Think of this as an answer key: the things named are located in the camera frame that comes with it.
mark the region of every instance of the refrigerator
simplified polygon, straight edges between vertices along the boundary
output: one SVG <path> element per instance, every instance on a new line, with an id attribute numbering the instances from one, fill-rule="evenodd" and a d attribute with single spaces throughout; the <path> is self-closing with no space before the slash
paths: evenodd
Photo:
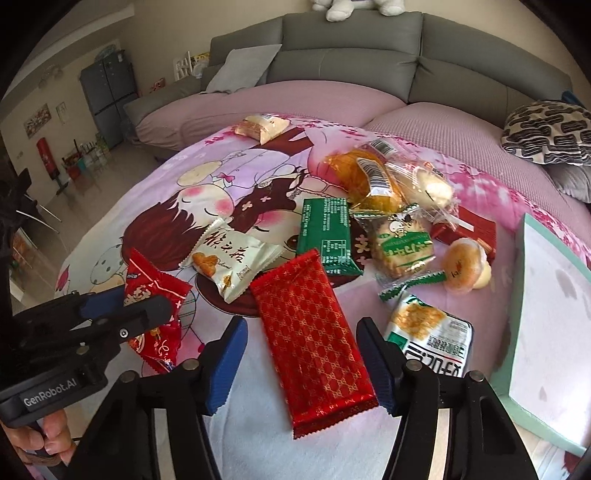
<path id="1" fill-rule="evenodd" d="M 120 144 L 124 138 L 123 106 L 138 97 L 134 71 L 125 51 L 116 51 L 82 70 L 80 83 L 107 146 L 113 148 Z"/>

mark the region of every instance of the plush toy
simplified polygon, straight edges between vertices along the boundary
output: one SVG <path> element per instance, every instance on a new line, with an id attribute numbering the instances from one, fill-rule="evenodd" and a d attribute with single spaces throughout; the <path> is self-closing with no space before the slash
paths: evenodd
<path id="1" fill-rule="evenodd" d="M 377 8 L 382 15 L 393 17 L 404 12 L 404 0 L 312 0 L 312 10 L 328 10 L 329 22 L 347 20 L 356 8 Z"/>

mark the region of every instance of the screw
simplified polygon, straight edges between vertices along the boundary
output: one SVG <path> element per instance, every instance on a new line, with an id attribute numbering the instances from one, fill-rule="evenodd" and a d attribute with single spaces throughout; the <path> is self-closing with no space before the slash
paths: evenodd
<path id="1" fill-rule="evenodd" d="M 183 368 L 185 370 L 195 370 L 199 366 L 199 360 L 195 358 L 189 358 L 183 362 Z"/>
<path id="2" fill-rule="evenodd" d="M 470 373 L 468 373 L 468 375 L 470 375 L 470 378 L 474 380 L 474 382 L 482 382 L 485 379 L 484 373 L 478 371 L 478 370 L 472 370 Z"/>
<path id="3" fill-rule="evenodd" d="M 137 372 L 134 372 L 133 370 L 127 370 L 127 372 L 123 372 L 119 376 L 119 380 L 121 380 L 123 383 L 129 383 L 133 382 L 137 378 L 137 376 Z"/>
<path id="4" fill-rule="evenodd" d="M 406 365 L 411 372 L 418 372 L 423 368 L 423 363 L 418 360 L 409 360 Z"/>

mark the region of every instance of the sofa armrest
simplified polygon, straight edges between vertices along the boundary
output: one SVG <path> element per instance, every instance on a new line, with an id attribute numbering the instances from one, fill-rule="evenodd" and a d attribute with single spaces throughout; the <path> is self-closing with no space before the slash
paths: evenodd
<path id="1" fill-rule="evenodd" d="M 192 75 L 124 105 L 131 123 L 137 127 L 149 114 L 175 100 L 201 92 L 201 79 Z"/>

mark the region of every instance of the sofa backrest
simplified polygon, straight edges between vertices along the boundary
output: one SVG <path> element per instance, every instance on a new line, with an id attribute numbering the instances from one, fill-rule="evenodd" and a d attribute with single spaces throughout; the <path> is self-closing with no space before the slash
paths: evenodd
<path id="1" fill-rule="evenodd" d="M 420 12 L 357 10 L 344 22 L 327 22 L 323 12 L 288 14 L 215 37 L 202 89 L 232 49 L 278 43 L 263 83 L 356 83 L 407 103 L 452 106 L 499 127 L 515 108 L 560 99 L 572 88 L 559 69 L 475 28 Z"/>

